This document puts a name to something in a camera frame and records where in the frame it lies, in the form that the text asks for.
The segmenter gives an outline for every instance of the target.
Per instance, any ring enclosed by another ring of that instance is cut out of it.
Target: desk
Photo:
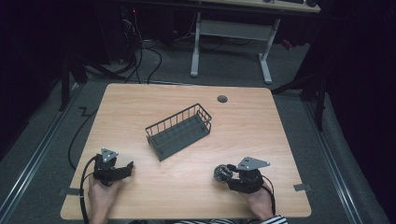
[[[220,103],[219,95],[228,102]],[[146,127],[196,103],[212,117],[210,135],[159,162]],[[271,162],[261,172],[274,184],[279,214],[311,213],[305,192],[293,187],[302,181],[272,94],[264,88],[110,84],[71,188],[79,187],[85,164],[101,147],[120,153],[117,167],[130,161],[135,165],[132,177],[123,180],[110,218],[253,217],[237,192],[213,178],[216,166],[237,164],[245,156]],[[78,196],[66,196],[61,216],[82,219]]]
[[[200,4],[201,2],[212,4],[228,4],[241,7],[289,10],[298,12],[320,12],[320,8],[318,6],[309,7],[306,3],[296,4],[282,1],[265,3],[262,0],[201,0]],[[276,19],[273,25],[253,25],[238,22],[201,20],[201,13],[198,12],[195,29],[195,45],[191,62],[191,76],[198,76],[200,35],[217,35],[232,38],[245,38],[266,41],[265,48],[263,49],[262,53],[259,54],[259,61],[262,67],[264,82],[267,84],[271,84],[272,79],[270,71],[268,69],[267,57],[274,42],[279,23],[280,19]]]

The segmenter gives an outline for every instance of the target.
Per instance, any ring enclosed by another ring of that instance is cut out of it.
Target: black wire basket
[[[210,134],[210,120],[212,117],[200,104],[192,105],[148,126],[148,142],[154,147],[160,161],[163,161]]]

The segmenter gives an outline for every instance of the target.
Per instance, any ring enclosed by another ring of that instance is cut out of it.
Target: person
[[[90,190],[89,198],[91,203],[90,224],[105,224],[107,216],[116,199],[121,181],[116,181],[111,187],[103,186],[102,183],[92,175],[89,178]],[[282,216],[276,216],[272,211],[271,195],[265,189],[260,189],[254,193],[246,194],[238,192],[246,201],[252,213],[259,219],[261,224],[285,224],[287,220]]]

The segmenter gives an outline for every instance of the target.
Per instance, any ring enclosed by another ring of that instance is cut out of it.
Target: person's right hand
[[[265,189],[260,189],[251,194],[241,192],[239,192],[239,194],[247,201],[250,210],[260,221],[267,220],[274,216],[271,195]]]

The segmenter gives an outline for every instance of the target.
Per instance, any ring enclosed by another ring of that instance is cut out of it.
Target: person's left hand
[[[102,185],[100,180],[90,175],[91,219],[90,224],[106,223],[107,215],[113,206],[121,181],[116,181],[111,187]]]

